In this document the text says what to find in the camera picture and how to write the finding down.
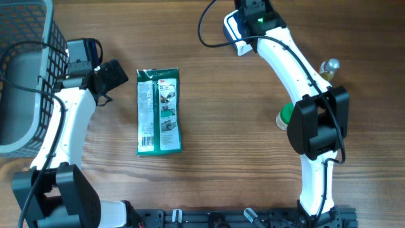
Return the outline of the green 3M gloves package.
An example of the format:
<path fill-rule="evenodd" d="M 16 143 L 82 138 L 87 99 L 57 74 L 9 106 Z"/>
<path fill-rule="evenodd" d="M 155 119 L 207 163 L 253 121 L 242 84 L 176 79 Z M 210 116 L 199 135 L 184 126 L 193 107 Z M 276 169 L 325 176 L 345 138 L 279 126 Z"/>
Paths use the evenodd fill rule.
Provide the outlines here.
<path fill-rule="evenodd" d="M 177 68 L 137 70 L 137 155 L 182 152 Z"/>

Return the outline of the green white can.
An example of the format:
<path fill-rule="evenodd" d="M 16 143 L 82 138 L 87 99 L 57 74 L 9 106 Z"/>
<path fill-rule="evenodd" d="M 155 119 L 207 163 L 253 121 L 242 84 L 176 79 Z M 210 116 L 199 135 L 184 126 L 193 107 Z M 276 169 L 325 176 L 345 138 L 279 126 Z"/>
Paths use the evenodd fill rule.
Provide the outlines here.
<path fill-rule="evenodd" d="M 276 116 L 276 124 L 277 126 L 286 131 L 288 124 L 290 122 L 290 118 L 292 116 L 292 112 L 294 110 L 294 104 L 293 103 L 287 103 L 278 113 Z"/>

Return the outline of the yellow oil bottle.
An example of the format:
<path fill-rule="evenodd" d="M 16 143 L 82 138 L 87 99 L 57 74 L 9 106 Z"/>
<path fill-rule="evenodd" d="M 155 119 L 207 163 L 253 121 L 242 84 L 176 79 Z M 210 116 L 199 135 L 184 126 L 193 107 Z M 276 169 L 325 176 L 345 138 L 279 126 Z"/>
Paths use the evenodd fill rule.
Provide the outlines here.
<path fill-rule="evenodd" d="M 321 64 L 319 74 L 326 81 L 331 81 L 339 68 L 340 61 L 338 59 L 331 58 Z"/>

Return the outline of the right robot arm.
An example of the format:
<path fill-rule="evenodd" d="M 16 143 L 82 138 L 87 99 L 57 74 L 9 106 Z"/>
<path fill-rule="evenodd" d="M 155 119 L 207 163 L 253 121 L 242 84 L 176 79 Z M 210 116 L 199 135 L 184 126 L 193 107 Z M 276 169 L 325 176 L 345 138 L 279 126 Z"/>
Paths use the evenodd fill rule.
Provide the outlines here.
<path fill-rule="evenodd" d="M 299 211 L 308 227 L 332 220 L 333 166 L 346 160 L 349 94 L 334 88 L 309 64 L 287 24 L 269 1 L 236 1 L 231 33 L 275 71 L 293 104 L 287 137 L 301 158 Z"/>

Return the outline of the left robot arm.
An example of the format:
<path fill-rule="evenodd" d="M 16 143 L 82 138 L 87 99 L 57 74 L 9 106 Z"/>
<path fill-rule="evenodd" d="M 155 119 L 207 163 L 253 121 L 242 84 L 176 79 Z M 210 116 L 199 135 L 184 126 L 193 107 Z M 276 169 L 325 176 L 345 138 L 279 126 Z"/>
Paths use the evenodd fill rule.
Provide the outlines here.
<path fill-rule="evenodd" d="M 54 102 L 45 140 L 26 172 L 15 174 L 12 190 L 22 209 L 18 226 L 144 227 L 129 201 L 103 201 L 81 171 L 90 118 L 98 99 L 128 77 L 113 59 L 103 62 L 94 38 L 70 40 L 62 54 L 68 63 L 51 92 Z"/>

